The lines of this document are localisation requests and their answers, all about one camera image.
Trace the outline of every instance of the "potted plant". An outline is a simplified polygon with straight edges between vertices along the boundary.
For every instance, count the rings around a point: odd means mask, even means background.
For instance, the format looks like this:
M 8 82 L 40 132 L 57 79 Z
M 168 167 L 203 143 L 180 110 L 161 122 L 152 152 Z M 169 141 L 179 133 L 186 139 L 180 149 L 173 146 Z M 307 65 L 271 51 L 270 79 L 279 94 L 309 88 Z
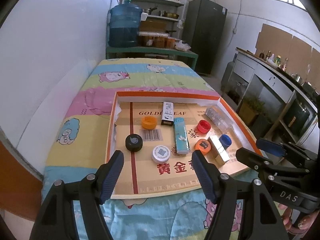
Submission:
M 244 97 L 238 115 L 249 127 L 253 124 L 258 114 L 264 112 L 263 106 L 264 102 L 260 101 L 256 96 Z
M 268 130 L 271 128 L 273 122 L 265 113 L 260 113 L 256 120 L 253 122 L 253 125 L 250 127 L 255 138 L 259 139 L 266 135 Z

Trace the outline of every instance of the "pink sheep print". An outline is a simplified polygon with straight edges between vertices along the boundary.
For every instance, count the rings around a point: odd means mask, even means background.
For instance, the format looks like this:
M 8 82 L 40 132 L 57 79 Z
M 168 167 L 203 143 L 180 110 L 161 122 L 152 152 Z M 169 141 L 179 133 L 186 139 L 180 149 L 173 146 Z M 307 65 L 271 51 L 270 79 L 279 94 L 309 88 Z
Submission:
M 130 79 L 129 74 L 127 72 L 104 72 L 99 74 L 100 82 L 116 82 L 123 79 Z
M 207 217 L 205 218 L 205 221 L 203 221 L 204 228 L 208 229 L 211 225 L 212 218 L 214 216 L 214 212 L 216 211 L 217 205 L 214 205 L 211 203 L 209 199 L 205 200 L 205 203 L 207 205 L 206 210 L 207 210 Z M 232 232 L 236 230 L 240 230 L 240 225 L 241 225 L 241 217 L 242 217 L 242 208 L 241 208 L 242 203 L 239 202 L 239 204 L 236 204 L 236 210 L 235 210 L 235 216 L 233 219 L 233 225 L 232 225 Z

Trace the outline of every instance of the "person's hand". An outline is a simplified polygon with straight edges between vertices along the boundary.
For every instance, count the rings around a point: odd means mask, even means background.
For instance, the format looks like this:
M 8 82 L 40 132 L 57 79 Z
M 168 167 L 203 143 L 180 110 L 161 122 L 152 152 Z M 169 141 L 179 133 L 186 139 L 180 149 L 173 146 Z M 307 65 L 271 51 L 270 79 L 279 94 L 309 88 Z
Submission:
M 287 206 L 282 205 L 282 204 L 279 204 L 278 208 L 281 210 L 285 209 L 281 218 L 283 220 L 283 224 L 284 224 L 285 229 L 287 229 L 287 231 L 290 231 L 293 234 L 305 233 L 312 226 L 313 222 L 316 220 L 317 215 L 319 214 L 319 210 L 318 210 L 318 211 L 315 211 L 311 214 L 306 215 L 305 217 L 303 217 L 300 220 L 300 222 L 298 224 L 299 228 L 296 228 L 296 227 L 292 226 L 292 222 L 290 220 L 292 209 L 288 208 Z

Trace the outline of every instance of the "green table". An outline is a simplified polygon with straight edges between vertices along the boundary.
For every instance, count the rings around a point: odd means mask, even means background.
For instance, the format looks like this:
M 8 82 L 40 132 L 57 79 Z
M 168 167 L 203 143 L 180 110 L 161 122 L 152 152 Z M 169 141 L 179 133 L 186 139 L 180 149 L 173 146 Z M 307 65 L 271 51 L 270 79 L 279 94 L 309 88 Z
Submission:
M 196 63 L 198 60 L 198 54 L 191 51 L 180 51 L 176 49 L 159 49 L 155 47 L 132 47 L 132 48 L 106 48 L 106 59 L 110 59 L 110 54 L 112 53 L 126 53 L 126 52 L 134 52 L 134 53 L 153 53 L 153 54 L 163 54 L 163 55 L 177 55 L 182 57 L 192 58 L 191 69 L 195 70 Z

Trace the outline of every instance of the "das logo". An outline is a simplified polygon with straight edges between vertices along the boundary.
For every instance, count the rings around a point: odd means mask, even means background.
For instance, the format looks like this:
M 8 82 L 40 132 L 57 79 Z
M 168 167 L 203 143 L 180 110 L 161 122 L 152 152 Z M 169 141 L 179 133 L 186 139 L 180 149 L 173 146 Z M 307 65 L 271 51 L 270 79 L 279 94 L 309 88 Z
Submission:
M 292 196 L 291 194 L 287 194 L 285 191 L 281 192 L 280 197 L 285 197 L 285 199 L 296 202 L 298 196 Z

